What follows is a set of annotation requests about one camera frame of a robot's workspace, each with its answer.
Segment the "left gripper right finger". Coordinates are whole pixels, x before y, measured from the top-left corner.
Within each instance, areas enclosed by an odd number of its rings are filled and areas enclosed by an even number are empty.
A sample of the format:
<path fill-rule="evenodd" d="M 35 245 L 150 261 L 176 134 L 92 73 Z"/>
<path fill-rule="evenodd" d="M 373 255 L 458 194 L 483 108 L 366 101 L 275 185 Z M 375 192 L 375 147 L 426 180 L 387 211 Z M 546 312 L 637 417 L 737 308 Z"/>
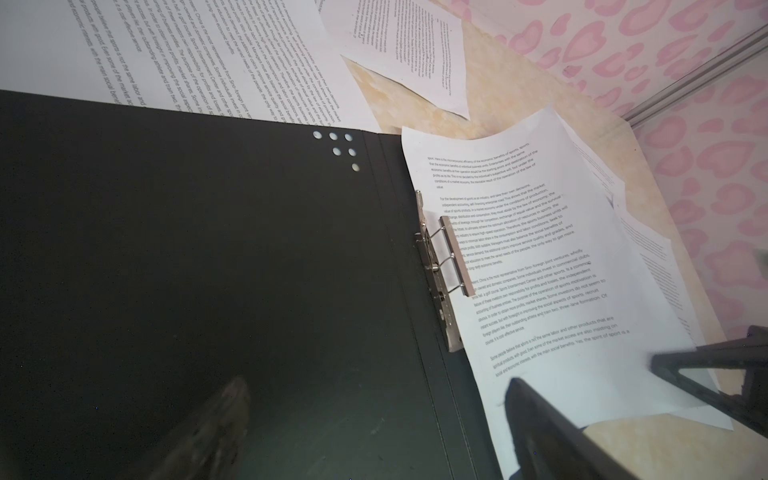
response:
<path fill-rule="evenodd" d="M 509 383 L 505 412 L 522 479 L 635 477 L 520 378 Z"/>

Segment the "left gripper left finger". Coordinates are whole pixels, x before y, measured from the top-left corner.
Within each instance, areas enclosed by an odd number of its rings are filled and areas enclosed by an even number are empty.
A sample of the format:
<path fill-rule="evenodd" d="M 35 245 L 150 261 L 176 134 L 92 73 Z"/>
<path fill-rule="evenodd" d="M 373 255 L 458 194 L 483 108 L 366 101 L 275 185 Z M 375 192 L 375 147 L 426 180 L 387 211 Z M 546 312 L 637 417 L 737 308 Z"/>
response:
<path fill-rule="evenodd" d="M 250 420 L 237 376 L 128 468 L 130 479 L 234 479 Z"/>

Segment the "printed paper sheet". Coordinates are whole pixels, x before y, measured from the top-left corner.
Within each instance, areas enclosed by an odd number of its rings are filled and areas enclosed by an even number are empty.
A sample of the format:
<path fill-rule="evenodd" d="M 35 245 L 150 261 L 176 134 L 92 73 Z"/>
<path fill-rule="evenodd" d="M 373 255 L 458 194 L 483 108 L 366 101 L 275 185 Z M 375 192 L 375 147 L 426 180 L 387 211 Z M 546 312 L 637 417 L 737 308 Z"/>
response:
<path fill-rule="evenodd" d="M 625 232 L 635 244 L 678 320 L 694 344 L 703 346 L 705 338 L 677 264 L 671 240 L 638 221 L 627 211 L 623 190 L 617 189 L 612 193 L 612 205 Z"/>
<path fill-rule="evenodd" d="M 5 1 L 5 90 L 379 128 L 311 1 Z"/>
<path fill-rule="evenodd" d="M 427 224 L 450 220 L 474 290 L 451 301 L 504 476 L 519 468 L 515 378 L 579 427 L 700 406 L 650 370 L 693 341 L 554 110 L 482 139 L 401 141 Z"/>

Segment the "blue folder black inside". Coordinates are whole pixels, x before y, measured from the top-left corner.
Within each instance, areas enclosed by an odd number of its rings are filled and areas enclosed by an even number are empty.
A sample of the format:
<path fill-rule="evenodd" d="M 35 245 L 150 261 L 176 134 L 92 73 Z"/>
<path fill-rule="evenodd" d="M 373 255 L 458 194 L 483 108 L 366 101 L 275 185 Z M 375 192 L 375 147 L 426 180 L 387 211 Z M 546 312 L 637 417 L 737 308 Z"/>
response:
<path fill-rule="evenodd" d="M 113 479 L 240 378 L 242 479 L 497 479 L 401 140 L 1 95 L 1 466 Z"/>

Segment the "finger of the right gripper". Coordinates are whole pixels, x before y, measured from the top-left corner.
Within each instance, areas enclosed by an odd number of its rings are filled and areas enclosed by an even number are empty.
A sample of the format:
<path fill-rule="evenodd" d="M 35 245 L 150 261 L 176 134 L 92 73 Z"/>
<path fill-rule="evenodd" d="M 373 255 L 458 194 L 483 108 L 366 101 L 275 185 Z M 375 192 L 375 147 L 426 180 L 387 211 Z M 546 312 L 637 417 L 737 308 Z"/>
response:
<path fill-rule="evenodd" d="M 767 436 L 767 337 L 704 345 L 690 352 L 657 354 L 651 372 L 693 397 L 728 415 L 762 437 Z M 683 374 L 685 370 L 741 370 L 744 381 L 739 394 L 711 390 Z"/>

